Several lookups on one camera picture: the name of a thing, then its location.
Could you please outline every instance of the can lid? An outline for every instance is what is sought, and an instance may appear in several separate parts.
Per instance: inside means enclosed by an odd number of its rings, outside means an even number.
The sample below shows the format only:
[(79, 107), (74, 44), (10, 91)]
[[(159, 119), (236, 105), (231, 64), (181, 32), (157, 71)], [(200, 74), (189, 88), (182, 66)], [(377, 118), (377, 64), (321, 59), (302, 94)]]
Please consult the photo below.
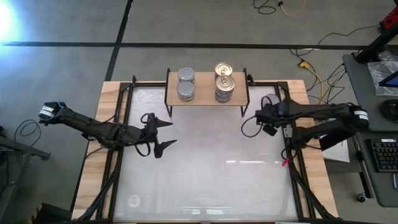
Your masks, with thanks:
[(180, 96), (190, 97), (195, 94), (195, 86), (191, 82), (180, 82), (177, 91)]
[(235, 81), (232, 77), (220, 76), (216, 79), (216, 86), (219, 90), (230, 91), (235, 87)]
[(216, 64), (214, 70), (217, 75), (231, 75), (233, 71), (232, 66), (228, 65), (226, 62)]
[(190, 81), (195, 78), (195, 71), (191, 67), (182, 67), (178, 71), (178, 77), (183, 81)]

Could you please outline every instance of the stacked cans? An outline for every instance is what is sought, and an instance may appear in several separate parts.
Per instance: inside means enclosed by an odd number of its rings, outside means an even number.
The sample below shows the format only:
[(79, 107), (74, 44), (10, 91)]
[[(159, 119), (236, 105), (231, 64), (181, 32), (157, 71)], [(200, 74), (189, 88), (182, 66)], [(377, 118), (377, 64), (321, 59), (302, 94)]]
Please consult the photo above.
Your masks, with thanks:
[(177, 85), (178, 98), (188, 102), (195, 97), (195, 71), (191, 67), (182, 67), (178, 71), (179, 84)]
[(222, 75), (216, 79), (216, 100), (220, 103), (227, 103), (234, 91), (235, 81), (232, 77)]
[(214, 67), (214, 71), (215, 79), (217, 79), (222, 75), (231, 76), (233, 69), (232, 66), (228, 65), (226, 62), (220, 62), (216, 64), (216, 66)]

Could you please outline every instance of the wooden platform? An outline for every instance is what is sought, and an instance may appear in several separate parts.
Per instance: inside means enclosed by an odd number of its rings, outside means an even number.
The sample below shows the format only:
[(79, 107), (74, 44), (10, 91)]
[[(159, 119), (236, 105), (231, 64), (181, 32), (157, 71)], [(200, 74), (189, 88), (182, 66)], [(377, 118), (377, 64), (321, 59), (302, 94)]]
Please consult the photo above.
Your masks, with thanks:
[[(288, 82), (290, 96), (294, 101), (301, 104), (309, 104), (303, 80), (268, 80), (262, 82), (276, 81)], [(116, 101), (118, 98), (119, 85), (120, 82), (104, 82), (96, 114), (97, 120), (104, 121), (114, 114), (114, 109), (116, 107)], [(124, 103), (122, 107), (125, 108), (126, 99), (124, 99), (123, 102)], [(297, 126), (301, 127), (311, 127), (315, 123), (312, 118), (301, 118), (297, 120), (296, 124)], [(319, 147), (319, 141), (311, 140), (308, 145)], [(99, 145), (97, 142), (91, 142), (89, 144), (88, 153), (98, 147)], [(322, 205), (324, 205), (332, 215), (337, 217), (337, 209), (321, 150), (307, 147), (303, 149), (303, 157), (312, 192), (315, 194), (315, 196), (317, 196)], [(73, 209), (73, 218), (78, 218), (80, 215), (82, 215), (100, 191), (105, 160), (106, 150), (103, 150), (91, 155), (83, 164), (83, 173), (81, 175), (80, 185), (78, 186), (77, 198)], [(302, 201), (304, 214), (308, 214), (305, 195), (302, 190), (300, 191), (300, 198)], [(109, 205), (108, 199), (109, 197), (107, 198), (104, 206), (104, 217), (107, 216)]]
[(177, 72), (170, 72), (167, 82), (167, 104), (169, 106), (246, 106), (248, 93), (244, 73), (233, 72), (231, 76), (235, 81), (235, 87), (229, 102), (219, 103), (216, 101), (214, 72), (195, 72), (195, 97), (191, 101), (183, 102), (177, 95), (179, 83)]

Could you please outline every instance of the wheel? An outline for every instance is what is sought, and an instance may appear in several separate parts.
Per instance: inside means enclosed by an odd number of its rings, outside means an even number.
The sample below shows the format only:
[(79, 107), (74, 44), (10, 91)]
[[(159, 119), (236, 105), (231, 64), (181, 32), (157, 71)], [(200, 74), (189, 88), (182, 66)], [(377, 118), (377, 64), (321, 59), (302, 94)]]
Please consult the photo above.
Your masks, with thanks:
[(360, 193), (360, 194), (358, 194), (356, 196), (356, 200), (361, 202), (361, 203), (365, 202), (366, 199), (368, 199), (368, 198), (366, 198), (366, 194), (365, 193)]

